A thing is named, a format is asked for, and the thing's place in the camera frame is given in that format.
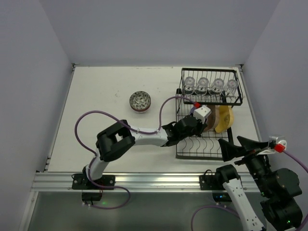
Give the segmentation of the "brown plate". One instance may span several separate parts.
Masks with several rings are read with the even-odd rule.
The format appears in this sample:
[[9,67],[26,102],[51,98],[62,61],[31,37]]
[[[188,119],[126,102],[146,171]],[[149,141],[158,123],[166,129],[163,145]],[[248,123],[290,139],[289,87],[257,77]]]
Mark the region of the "brown plate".
[[203,130],[203,133],[214,130],[219,123],[219,106],[218,105],[207,105],[211,110],[211,114],[208,116],[206,124],[207,127]]

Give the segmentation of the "green leaf bowl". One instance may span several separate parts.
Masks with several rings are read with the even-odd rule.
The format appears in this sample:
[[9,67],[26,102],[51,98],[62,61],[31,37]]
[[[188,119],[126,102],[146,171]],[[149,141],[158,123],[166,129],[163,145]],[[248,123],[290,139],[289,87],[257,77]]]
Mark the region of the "green leaf bowl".
[[151,96],[144,91],[136,91],[129,98],[131,108],[147,108],[151,106]]

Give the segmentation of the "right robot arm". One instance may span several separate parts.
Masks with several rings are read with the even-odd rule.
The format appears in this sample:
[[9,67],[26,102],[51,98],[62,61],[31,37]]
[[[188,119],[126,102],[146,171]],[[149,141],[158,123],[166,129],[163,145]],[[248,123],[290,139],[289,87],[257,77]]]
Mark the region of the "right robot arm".
[[300,231],[308,222],[303,216],[295,197],[302,194],[298,175],[288,168],[272,171],[268,156],[285,153],[287,141],[282,136],[271,136],[269,141],[254,141],[242,136],[237,137],[236,146],[224,139],[219,139],[224,162],[236,159],[236,165],[246,165],[261,195],[262,212],[267,221],[278,231],[295,228]]

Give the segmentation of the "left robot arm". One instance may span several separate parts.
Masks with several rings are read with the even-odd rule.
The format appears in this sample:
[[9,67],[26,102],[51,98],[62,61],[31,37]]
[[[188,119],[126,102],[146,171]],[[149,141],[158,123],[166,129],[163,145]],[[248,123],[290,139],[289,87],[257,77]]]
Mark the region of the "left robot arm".
[[97,134],[97,156],[84,168],[89,180],[102,178],[107,165],[122,157],[131,147],[153,145],[170,147],[190,136],[200,136],[207,127],[207,116],[187,115],[178,122],[171,122],[151,134],[149,130],[141,133],[130,127],[126,120],[120,120]]

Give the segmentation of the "yellow plate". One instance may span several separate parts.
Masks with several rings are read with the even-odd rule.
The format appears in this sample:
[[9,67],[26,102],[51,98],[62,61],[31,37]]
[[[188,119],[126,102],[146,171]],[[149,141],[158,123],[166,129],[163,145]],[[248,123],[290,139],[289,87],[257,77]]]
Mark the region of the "yellow plate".
[[219,123],[215,127],[216,133],[222,133],[229,129],[234,123],[234,114],[231,106],[221,105],[219,107]]

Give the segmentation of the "clear glass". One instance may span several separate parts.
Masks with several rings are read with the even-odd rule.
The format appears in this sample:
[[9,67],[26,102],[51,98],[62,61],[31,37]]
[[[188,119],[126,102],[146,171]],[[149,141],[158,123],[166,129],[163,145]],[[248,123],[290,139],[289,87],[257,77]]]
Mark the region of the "clear glass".
[[225,96],[234,96],[238,87],[238,82],[235,79],[230,79],[224,86]]
[[208,85],[209,80],[206,77],[201,77],[197,82],[194,92],[197,95],[204,95],[207,93]]
[[195,79],[193,77],[186,77],[184,80],[184,94],[191,95],[195,89]]
[[211,95],[220,95],[224,89],[224,80],[221,78],[216,78],[209,89]]

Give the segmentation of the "right black controller box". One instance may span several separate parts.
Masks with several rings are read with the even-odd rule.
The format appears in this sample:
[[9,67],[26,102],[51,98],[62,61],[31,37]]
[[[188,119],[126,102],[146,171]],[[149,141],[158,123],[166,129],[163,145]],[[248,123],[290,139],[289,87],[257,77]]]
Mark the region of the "right black controller box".
[[212,197],[213,197],[213,200],[216,202],[216,203],[224,203],[224,202],[231,202],[231,198],[229,196],[228,193],[225,193],[225,192],[214,192],[212,193]]

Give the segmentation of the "black controller box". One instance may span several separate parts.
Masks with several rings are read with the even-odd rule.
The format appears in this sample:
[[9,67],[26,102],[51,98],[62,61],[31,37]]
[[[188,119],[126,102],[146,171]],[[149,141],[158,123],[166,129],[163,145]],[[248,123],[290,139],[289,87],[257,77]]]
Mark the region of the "black controller box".
[[231,202],[231,198],[229,196],[228,193],[225,193],[225,192],[214,192],[212,193],[212,197],[213,197],[213,200],[216,202],[216,203],[224,203],[224,202]]
[[85,204],[94,205],[94,202],[100,201],[102,198],[101,192],[84,192],[81,194],[81,200]]

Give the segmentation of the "left black controller box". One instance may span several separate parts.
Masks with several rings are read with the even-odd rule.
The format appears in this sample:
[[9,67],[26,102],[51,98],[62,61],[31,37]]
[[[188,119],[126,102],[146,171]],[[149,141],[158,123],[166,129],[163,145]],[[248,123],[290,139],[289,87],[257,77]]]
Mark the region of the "left black controller box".
[[81,194],[81,200],[85,204],[94,205],[94,202],[100,201],[102,198],[101,192],[84,192]]

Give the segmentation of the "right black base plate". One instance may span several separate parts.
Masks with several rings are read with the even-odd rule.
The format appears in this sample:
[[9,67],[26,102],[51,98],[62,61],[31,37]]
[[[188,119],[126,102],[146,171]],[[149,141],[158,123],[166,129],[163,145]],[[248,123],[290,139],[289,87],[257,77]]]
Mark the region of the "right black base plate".
[[216,176],[212,170],[206,170],[202,175],[199,176],[200,189],[205,190],[218,190]]

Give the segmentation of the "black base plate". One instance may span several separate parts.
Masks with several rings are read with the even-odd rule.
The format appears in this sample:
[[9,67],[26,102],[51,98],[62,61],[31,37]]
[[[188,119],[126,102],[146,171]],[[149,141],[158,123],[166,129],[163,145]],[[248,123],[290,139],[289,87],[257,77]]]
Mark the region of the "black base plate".
[[216,176],[212,170],[206,170],[202,175],[199,176],[200,189],[205,190],[218,190]]
[[[76,173],[72,176],[72,189],[73,190],[98,190],[101,189],[93,185],[90,180],[87,178],[86,174]],[[100,179],[95,180],[95,183],[101,186],[114,186],[115,185],[115,175],[103,175]]]

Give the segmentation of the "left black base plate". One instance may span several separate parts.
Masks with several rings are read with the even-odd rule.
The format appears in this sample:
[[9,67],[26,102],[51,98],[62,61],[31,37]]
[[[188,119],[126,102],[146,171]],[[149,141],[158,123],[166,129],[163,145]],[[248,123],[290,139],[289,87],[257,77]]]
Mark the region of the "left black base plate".
[[[93,185],[90,180],[87,178],[86,174],[76,173],[72,176],[72,189],[73,190],[98,190],[101,189]],[[115,175],[103,175],[100,179],[95,180],[95,183],[101,186],[114,186],[115,185]]]

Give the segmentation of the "aluminium mounting rail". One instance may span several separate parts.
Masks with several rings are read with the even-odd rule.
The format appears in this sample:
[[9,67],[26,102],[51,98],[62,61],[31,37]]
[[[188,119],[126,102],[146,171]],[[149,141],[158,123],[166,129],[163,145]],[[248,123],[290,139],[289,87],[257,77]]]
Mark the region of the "aluminium mounting rail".
[[[32,192],[81,192],[72,189],[71,173],[37,173]],[[131,193],[196,193],[201,190],[201,173],[105,173],[115,176],[115,186],[127,188]]]

